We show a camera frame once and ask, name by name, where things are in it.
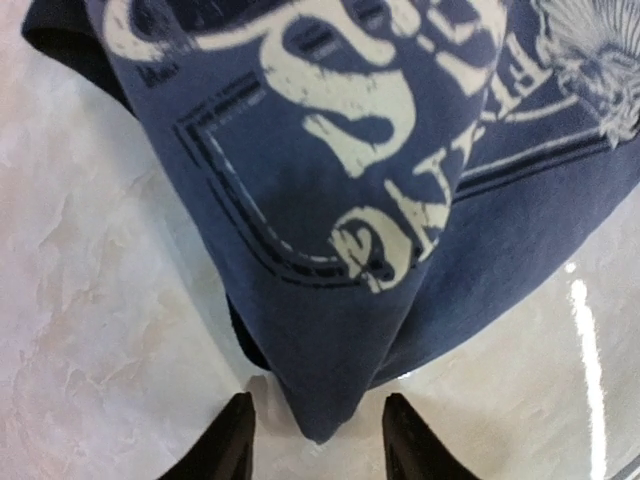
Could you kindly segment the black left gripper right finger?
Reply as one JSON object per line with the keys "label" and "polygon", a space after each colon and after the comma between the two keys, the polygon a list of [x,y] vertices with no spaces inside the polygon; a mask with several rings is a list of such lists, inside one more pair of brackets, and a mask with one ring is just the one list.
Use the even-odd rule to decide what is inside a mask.
{"label": "black left gripper right finger", "polygon": [[383,442],[387,479],[478,480],[400,393],[385,400]]}

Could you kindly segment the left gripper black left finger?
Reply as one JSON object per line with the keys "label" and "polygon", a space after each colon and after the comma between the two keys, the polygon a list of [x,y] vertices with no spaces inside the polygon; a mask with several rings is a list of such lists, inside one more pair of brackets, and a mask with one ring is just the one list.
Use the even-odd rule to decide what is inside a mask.
{"label": "left gripper black left finger", "polygon": [[256,412],[249,392],[237,393],[196,443],[160,480],[250,480]]}

